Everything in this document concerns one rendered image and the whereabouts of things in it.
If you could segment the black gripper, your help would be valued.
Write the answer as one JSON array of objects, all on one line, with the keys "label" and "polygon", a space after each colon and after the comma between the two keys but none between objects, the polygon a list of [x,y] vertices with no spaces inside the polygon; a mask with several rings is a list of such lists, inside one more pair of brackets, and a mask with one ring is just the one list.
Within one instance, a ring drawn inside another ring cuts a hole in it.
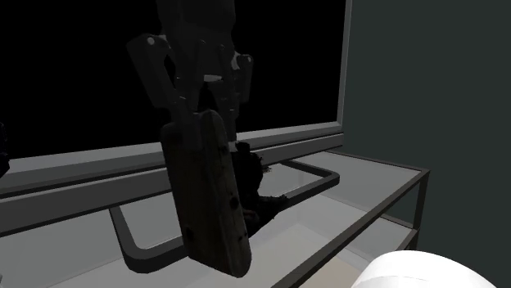
[{"label": "black gripper", "polygon": [[[141,34],[126,44],[151,103],[157,109],[167,109],[179,124],[192,122],[174,51],[193,62],[196,45],[203,40],[206,80],[198,108],[218,109],[228,140],[236,141],[236,119],[240,104],[249,101],[254,61],[250,55],[239,55],[234,47],[235,1],[156,0],[156,9],[169,43],[158,35]],[[224,52],[217,54],[220,45],[227,56]]]}]

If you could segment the dark wooden board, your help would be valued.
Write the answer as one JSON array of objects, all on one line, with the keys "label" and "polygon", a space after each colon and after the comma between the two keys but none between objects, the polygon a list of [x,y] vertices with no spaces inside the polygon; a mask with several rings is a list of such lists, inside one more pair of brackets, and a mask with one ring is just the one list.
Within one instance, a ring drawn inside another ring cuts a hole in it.
[{"label": "dark wooden board", "polygon": [[188,257],[244,277],[251,247],[222,118],[204,110],[190,128],[167,124],[161,146]]}]

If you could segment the grey framed television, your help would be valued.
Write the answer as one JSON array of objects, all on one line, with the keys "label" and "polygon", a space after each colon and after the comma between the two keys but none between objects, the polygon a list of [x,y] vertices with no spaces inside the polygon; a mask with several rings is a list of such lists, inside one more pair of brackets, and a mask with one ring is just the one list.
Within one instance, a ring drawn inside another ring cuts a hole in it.
[{"label": "grey framed television", "polygon": [[[339,146],[353,0],[234,1],[234,47],[254,64],[230,153],[249,143],[265,167]],[[122,211],[174,201],[161,130],[192,126],[151,103],[126,48],[141,34],[169,43],[156,0],[0,0],[0,238],[107,210],[131,270],[188,257],[180,225],[144,248]],[[193,62],[171,47],[192,116],[205,45]]]}]

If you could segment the dark rough figure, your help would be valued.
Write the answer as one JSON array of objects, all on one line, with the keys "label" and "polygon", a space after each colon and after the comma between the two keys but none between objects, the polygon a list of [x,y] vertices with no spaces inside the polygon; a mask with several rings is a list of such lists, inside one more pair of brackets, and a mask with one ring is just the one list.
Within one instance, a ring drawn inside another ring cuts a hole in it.
[{"label": "dark rough figure", "polygon": [[252,237],[287,206],[289,199],[285,195],[261,196],[258,192],[264,175],[261,158],[251,152],[249,143],[236,142],[235,147],[231,156],[237,190],[247,233]]}]

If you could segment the glass television stand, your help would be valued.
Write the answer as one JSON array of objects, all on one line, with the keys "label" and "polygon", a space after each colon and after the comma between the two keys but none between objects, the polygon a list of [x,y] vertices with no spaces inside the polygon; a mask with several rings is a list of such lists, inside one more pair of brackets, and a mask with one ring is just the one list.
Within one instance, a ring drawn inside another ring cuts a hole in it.
[{"label": "glass television stand", "polygon": [[[150,274],[130,271],[107,210],[0,238],[2,288],[273,288],[372,208],[419,175],[333,152],[296,159],[336,172],[340,182],[280,213],[251,239],[250,271],[242,278],[181,259]],[[262,195],[279,195],[321,177],[276,164]],[[180,236],[170,193],[122,207],[133,237],[151,247]],[[397,250],[411,228],[380,218],[356,237],[303,288],[350,288],[367,265]]]}]

